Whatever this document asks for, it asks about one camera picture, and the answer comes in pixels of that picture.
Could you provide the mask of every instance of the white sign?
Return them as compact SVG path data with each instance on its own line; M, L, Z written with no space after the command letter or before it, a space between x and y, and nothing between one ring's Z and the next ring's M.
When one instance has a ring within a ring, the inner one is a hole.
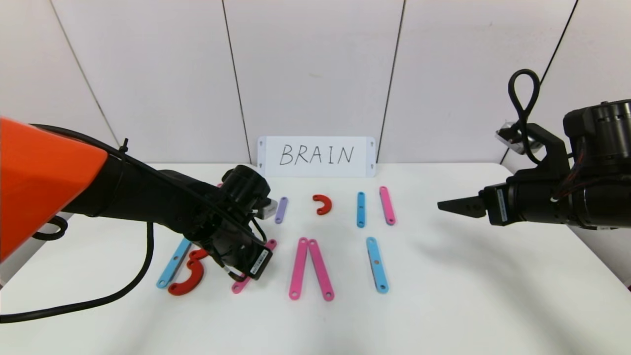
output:
M263 176L365 178L377 171L372 137L267 136L257 144Z

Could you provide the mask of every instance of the orange robot arm cover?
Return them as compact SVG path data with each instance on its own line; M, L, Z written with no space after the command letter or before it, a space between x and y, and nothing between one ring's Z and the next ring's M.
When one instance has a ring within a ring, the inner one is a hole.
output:
M0 117L0 262L94 180L107 152Z

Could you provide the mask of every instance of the red arc piece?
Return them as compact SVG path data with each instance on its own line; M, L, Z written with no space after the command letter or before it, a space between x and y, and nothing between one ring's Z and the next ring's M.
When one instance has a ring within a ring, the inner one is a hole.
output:
M181 296L191 292L204 276L204 265L199 261L208 256L208 253L203 249L193 250L189 253L189 261L186 262L186 267L191 270L191 276L184 282L174 282L168 287L168 293L173 296Z
M319 215L326 215L333 208L331 199L324 195L314 195L314 201L320 201L324 204L324 206L317 209L317 214Z

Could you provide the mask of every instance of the blue plastic strip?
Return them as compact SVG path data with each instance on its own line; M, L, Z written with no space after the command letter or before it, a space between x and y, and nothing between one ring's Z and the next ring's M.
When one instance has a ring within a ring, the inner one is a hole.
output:
M372 277L375 279L375 287L379 293L388 293L390 286L388 286L388 280L386 279L386 272L384 271L384 263L381 261L381 255L379 254L379 246L377 246L377 240L373 237L366 239L366 246L368 247L368 257L370 258L370 267L372 268Z
M285 209L287 208L287 197L282 197L280 202L278 203L278 207L276 208L276 219L274 221L276 224L283 223L283 219L285 219Z
M364 228L366 225L366 196L363 192L357 193L357 227Z
M175 276L177 269L182 264L182 260L184 259L186 253L189 251L190 248L191 241L186 238L182 238L180 245L175 250L173 256L171 256L171 260L169 260L167 267L164 269L162 275L156 283L156 286L158 286L159 289L164 289L169 285L169 283L171 283L171 280L173 280L173 276Z

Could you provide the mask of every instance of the white table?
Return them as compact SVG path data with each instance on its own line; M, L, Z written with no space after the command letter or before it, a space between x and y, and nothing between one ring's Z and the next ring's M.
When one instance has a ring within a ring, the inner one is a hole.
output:
M209 183L233 165L160 164ZM437 209L509 175L495 164L380 165L373 179L268 179L289 197L285 221L262 223L278 240L261 280L232 294L206 258L191 293L155 283L181 237L156 227L145 279L107 306L0 325L2 354L629 354L631 294L564 226L494 227ZM390 189L398 222L384 222L377 188ZM366 192L367 226L356 222ZM318 216L311 196L333 199ZM74 216L1 291L3 313L117 291L144 258L145 225ZM336 298L325 302L307 260L302 297L288 288L297 241L319 241ZM365 246L379 242L388 294L375 290ZM177 280L188 276L181 270Z

